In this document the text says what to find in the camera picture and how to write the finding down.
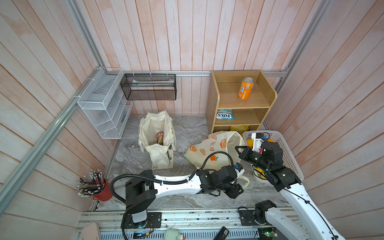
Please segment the orange-print plastic grocery bag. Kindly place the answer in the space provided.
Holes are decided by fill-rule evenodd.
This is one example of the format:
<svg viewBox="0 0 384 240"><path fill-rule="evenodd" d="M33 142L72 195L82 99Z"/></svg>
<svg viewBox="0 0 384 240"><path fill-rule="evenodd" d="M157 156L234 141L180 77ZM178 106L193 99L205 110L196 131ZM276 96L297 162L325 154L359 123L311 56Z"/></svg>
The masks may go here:
<svg viewBox="0 0 384 240"><path fill-rule="evenodd" d="M196 168L220 170L224 166L241 161L235 150L236 146L245 146L246 143L236 131L220 131L208 135L201 143L192 145L184 154Z"/></svg>

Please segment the cream canvas tote bag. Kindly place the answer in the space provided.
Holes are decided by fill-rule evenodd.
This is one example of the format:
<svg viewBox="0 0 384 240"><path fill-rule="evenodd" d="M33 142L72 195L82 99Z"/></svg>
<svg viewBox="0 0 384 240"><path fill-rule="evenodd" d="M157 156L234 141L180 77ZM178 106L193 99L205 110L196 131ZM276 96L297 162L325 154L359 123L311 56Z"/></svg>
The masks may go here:
<svg viewBox="0 0 384 240"><path fill-rule="evenodd" d="M147 152L152 161L152 169L166 170L174 167L176 134L173 119L167 113L148 113L139 124L139 146Z"/></svg>

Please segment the red cola can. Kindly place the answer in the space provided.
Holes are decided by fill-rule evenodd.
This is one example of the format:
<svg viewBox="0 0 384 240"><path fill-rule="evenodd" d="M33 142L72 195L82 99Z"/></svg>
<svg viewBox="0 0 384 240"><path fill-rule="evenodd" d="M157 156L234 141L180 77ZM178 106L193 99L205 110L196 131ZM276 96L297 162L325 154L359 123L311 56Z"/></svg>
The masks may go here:
<svg viewBox="0 0 384 240"><path fill-rule="evenodd" d="M158 132L156 137L157 137L157 144L163 146L164 145L164 132Z"/></svg>

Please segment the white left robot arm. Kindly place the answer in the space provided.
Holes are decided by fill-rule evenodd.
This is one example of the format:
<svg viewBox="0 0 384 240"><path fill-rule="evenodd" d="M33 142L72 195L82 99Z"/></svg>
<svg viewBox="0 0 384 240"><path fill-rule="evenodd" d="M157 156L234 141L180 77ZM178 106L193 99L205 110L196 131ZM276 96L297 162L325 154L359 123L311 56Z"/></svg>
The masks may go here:
<svg viewBox="0 0 384 240"><path fill-rule="evenodd" d="M145 228L149 222L148 207L155 199L178 195L211 195L226 194L235 199L243 193L238 184L238 177L244 173L240 163L234 163L233 158L226 152L229 164L219 170L207 169L204 165L194 170L189 176L163 177L154 175L151 170L140 174L122 174L110 182L110 192L119 201L125 203L121 228Z"/></svg>

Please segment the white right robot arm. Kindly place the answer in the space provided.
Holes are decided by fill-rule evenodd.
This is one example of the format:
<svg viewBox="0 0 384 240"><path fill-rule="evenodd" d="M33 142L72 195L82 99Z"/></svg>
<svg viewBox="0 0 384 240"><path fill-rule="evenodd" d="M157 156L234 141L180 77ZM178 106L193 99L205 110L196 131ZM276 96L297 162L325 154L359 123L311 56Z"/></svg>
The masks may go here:
<svg viewBox="0 0 384 240"><path fill-rule="evenodd" d="M279 144L265 141L261 149L257 152L249 146L235 147L240 159L263 171L264 177L289 202L307 230L303 231L285 217L270 200L255 205L255 221L260 225L272 225L289 240L342 240L343 236L309 197L300 178L284 166Z"/></svg>

